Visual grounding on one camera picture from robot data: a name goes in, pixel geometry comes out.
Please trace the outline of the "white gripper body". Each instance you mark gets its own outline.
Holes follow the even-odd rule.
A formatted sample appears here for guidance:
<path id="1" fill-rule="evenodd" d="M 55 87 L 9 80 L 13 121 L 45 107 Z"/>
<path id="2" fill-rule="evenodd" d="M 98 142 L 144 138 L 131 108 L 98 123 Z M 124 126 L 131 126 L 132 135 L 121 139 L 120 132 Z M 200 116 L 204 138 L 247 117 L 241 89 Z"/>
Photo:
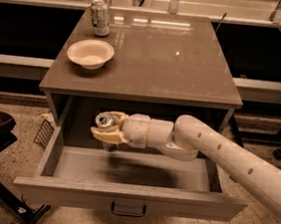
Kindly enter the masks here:
<path id="1" fill-rule="evenodd" d="M 130 115 L 122 125 L 125 142 L 130 147 L 145 148 L 150 117 L 140 113 Z"/>

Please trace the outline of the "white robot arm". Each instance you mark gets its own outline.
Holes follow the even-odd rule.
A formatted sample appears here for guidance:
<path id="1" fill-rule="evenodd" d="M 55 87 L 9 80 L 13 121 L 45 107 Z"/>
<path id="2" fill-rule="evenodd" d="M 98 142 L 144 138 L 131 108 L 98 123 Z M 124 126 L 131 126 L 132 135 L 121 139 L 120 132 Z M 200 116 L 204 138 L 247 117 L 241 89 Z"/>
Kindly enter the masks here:
<path id="1" fill-rule="evenodd" d="M 97 114 L 95 122 L 92 135 L 104 144 L 155 148 L 169 158 L 185 161 L 203 153 L 281 219 L 281 169 L 195 116 L 184 114 L 171 122 L 140 113 L 111 111 Z"/>

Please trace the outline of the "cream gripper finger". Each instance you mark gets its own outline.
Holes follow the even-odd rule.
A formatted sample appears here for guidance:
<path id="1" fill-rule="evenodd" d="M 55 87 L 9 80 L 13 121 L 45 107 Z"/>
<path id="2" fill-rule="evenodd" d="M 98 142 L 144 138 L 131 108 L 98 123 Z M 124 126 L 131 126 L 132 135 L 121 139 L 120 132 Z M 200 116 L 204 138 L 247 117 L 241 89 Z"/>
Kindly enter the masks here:
<path id="1" fill-rule="evenodd" d="M 110 127 L 122 127 L 125 123 L 125 120 L 129 117 L 126 113 L 124 112 L 113 112 L 111 111 L 109 114 L 109 124 L 108 126 Z"/>
<path id="2" fill-rule="evenodd" d="M 124 137 L 125 134 L 118 129 L 115 131 L 106 131 L 96 127 L 91 127 L 91 132 L 93 137 L 98 139 L 100 142 L 106 142 L 109 144 L 121 144 L 128 142 Z"/>

